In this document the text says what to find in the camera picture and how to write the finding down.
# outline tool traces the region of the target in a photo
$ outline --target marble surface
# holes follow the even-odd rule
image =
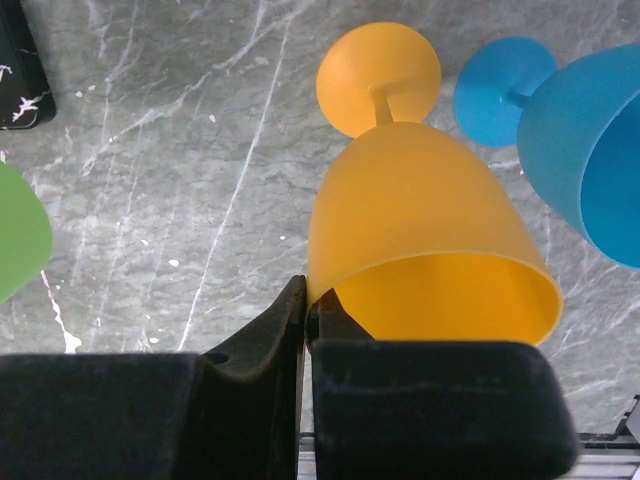
[[[561,64],[640,40],[637,0],[25,0],[56,119],[0,132],[0,156],[51,216],[45,272],[0,307],[0,352],[204,350],[305,270],[314,195],[347,144],[314,77],[358,25],[406,23],[443,67],[428,122],[503,182],[566,293],[543,346],[578,428],[610,431],[640,393],[640,274],[541,202],[515,148],[463,139],[456,76],[479,47],[522,34]],[[305,396],[303,427],[310,428]]]

